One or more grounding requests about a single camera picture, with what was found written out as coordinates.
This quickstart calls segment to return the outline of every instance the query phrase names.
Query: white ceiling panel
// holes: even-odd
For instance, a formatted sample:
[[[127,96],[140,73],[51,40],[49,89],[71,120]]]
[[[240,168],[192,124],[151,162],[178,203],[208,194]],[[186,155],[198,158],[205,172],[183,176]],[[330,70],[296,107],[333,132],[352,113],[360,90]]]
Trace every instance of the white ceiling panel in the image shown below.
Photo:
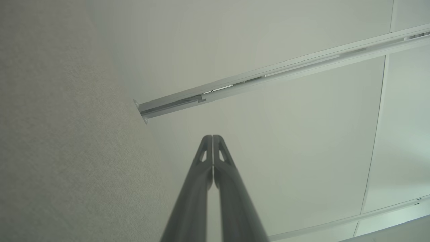
[[[338,242],[352,238],[358,222],[336,226],[301,236],[278,240],[278,242]]]
[[[392,0],[89,0],[139,103],[386,34]]]
[[[388,57],[364,211],[430,194],[430,47]]]
[[[430,23],[429,0],[394,0],[391,31]]]
[[[383,66],[380,57],[268,84],[152,118],[148,126],[178,184],[201,138],[222,135],[268,235],[358,215]],[[218,206],[209,203],[209,214]]]
[[[411,207],[360,221],[356,236],[383,230],[427,215],[430,215],[430,202],[417,201],[417,204]]]

